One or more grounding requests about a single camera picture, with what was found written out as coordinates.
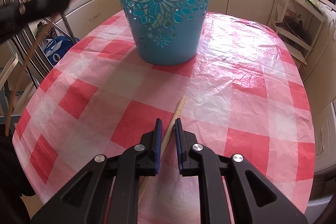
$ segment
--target chopstick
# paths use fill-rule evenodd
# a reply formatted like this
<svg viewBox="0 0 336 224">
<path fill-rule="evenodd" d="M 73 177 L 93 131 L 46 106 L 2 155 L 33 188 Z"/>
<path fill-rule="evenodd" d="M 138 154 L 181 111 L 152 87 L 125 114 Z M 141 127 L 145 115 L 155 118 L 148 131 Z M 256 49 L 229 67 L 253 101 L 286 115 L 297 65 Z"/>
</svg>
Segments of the chopstick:
<svg viewBox="0 0 336 224">
<path fill-rule="evenodd" d="M 175 120 L 177 118 L 179 118 L 180 113 L 182 111 L 182 108 L 184 106 L 185 100 L 186 100 L 186 98 L 183 96 L 181 98 L 180 102 L 178 103 L 177 107 L 176 107 L 176 110 L 174 112 L 173 118 L 170 121 L 168 129 L 166 131 L 166 135 L 164 136 L 164 138 L 162 140 L 162 143 L 161 143 L 161 155 L 160 155 L 160 159 L 162 158 L 162 155 L 163 155 L 163 153 L 165 152 L 165 150 L 167 148 L 168 142 L 169 142 L 171 136 L 173 135 L 173 128 L 174 128 L 174 125 L 175 125 Z M 141 186 L 139 188 L 138 204 L 140 204 L 140 202 L 141 202 L 141 200 L 143 198 L 143 195 L 145 194 L 145 191 L 146 191 L 149 183 L 151 182 L 151 179 L 152 179 L 152 177 L 145 177 L 144 180 L 142 181 Z"/>
</svg>

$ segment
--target table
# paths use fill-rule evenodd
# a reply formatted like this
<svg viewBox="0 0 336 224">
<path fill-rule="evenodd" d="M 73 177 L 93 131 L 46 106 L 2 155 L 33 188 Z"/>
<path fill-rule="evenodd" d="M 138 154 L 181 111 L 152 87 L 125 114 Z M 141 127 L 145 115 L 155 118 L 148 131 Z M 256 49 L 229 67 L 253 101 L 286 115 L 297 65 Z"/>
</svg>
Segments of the table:
<svg viewBox="0 0 336 224">
<path fill-rule="evenodd" d="M 207 14 L 198 54 L 161 67 L 137 54 L 123 11 L 73 46 L 27 105 L 13 137 L 46 203 L 95 155 L 121 154 L 182 96 L 185 130 L 215 153 L 244 155 L 302 212 L 314 175 L 310 107 L 281 39 L 259 23 Z M 179 175 L 175 139 L 139 205 L 139 223 L 199 223 L 197 177 Z"/>
</svg>

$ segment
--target frying pan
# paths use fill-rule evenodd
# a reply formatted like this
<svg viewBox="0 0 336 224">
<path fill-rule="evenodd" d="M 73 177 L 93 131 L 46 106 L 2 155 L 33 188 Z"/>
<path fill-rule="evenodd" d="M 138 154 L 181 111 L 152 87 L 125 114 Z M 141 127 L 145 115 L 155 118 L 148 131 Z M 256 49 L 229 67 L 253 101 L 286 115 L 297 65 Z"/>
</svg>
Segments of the frying pan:
<svg viewBox="0 0 336 224">
<path fill-rule="evenodd" d="M 312 42 L 309 33 L 303 28 L 301 20 L 297 23 L 294 18 L 286 16 L 283 22 L 276 23 L 275 25 L 288 30 L 308 45 Z"/>
</svg>

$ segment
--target blue gripper pad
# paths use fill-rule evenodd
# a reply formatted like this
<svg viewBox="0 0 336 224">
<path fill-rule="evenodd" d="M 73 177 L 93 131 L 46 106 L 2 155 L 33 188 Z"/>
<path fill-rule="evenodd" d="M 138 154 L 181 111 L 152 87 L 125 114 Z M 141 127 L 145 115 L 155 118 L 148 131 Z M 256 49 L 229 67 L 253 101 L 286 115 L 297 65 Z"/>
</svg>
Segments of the blue gripper pad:
<svg viewBox="0 0 336 224">
<path fill-rule="evenodd" d="M 177 162 L 180 174 L 182 173 L 182 144 L 180 136 L 180 125 L 179 119 L 175 120 L 175 139 L 176 139 L 176 152 L 177 152 Z"/>
<path fill-rule="evenodd" d="M 162 120 L 157 119 L 155 124 L 155 131 L 154 131 L 154 138 L 155 139 L 155 150 L 154 150 L 154 158 L 155 158 L 155 174 L 159 173 L 160 167 L 160 156 L 161 156 L 161 142 L 162 142 Z"/>
</svg>

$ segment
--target shelving unit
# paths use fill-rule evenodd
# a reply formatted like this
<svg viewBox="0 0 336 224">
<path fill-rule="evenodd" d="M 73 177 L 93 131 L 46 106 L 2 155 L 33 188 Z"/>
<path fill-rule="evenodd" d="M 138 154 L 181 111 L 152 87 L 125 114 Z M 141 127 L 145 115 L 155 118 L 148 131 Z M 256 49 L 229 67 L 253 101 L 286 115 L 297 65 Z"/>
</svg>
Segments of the shelving unit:
<svg viewBox="0 0 336 224">
<path fill-rule="evenodd" d="M 303 7 L 305 7 L 308 11 L 310 11 L 319 21 L 323 23 L 324 17 L 321 15 L 310 3 L 305 0 L 294 0 L 295 2 L 299 3 Z"/>
<path fill-rule="evenodd" d="M 313 40 L 312 40 L 312 43 L 311 45 L 308 45 L 306 42 L 304 42 L 303 40 L 301 40 L 300 38 L 298 38 L 297 36 L 293 35 L 292 33 L 288 32 L 287 30 L 281 28 L 281 27 L 277 27 L 275 25 L 276 21 L 273 20 L 273 25 L 276 29 L 276 33 L 277 34 L 281 34 L 285 37 L 287 37 L 288 39 L 290 39 L 291 41 L 293 41 L 294 43 L 298 44 L 300 47 L 302 47 L 306 52 L 304 52 L 304 54 L 302 54 L 298 49 L 292 47 L 291 45 L 289 45 L 288 43 L 285 43 L 285 45 L 287 46 L 288 48 L 288 51 L 291 53 L 291 55 L 297 60 L 299 61 L 301 64 L 303 65 L 307 65 L 307 62 L 306 62 L 306 58 L 308 57 L 309 53 L 311 52 L 311 50 L 313 49 L 314 47 L 314 44 L 316 42 L 316 39 L 321 31 L 321 28 L 322 28 L 322 25 L 323 25 L 323 22 L 325 20 L 324 16 L 322 14 L 320 14 L 313 6 L 312 4 L 308 3 L 307 1 L 305 0 L 293 0 L 294 2 L 300 4 L 303 8 L 305 8 L 306 10 L 308 10 L 310 12 L 310 14 L 312 15 L 311 17 L 315 17 L 318 19 L 318 21 L 320 22 L 320 25 L 318 26 L 317 28 L 317 32 L 316 34 L 314 34 L 312 36 Z M 277 22 L 283 22 L 284 20 L 284 17 L 285 17 L 285 13 L 286 13 L 286 10 L 288 8 L 288 2 L 289 0 L 286 0 L 286 4 L 283 8 L 283 11 L 281 12 L 281 14 L 279 15 L 278 14 L 278 17 L 277 17 Z"/>
<path fill-rule="evenodd" d="M 287 37 L 290 40 L 294 41 L 295 43 L 299 44 L 301 47 L 305 48 L 307 51 L 310 52 L 313 49 L 306 42 L 304 42 L 303 40 L 301 40 L 297 36 L 293 35 L 292 33 L 286 31 L 285 29 L 277 27 L 277 26 L 275 26 L 275 28 L 276 28 L 276 33 L 280 33 L 280 34 L 284 35 L 285 37 Z"/>
<path fill-rule="evenodd" d="M 299 50 L 295 49 L 294 47 L 287 44 L 286 42 L 284 42 L 284 44 L 286 45 L 289 53 L 291 54 L 291 56 L 294 57 L 294 59 L 299 61 L 301 64 L 307 66 L 307 62 L 306 62 L 305 58 L 303 57 L 302 53 Z"/>
</svg>

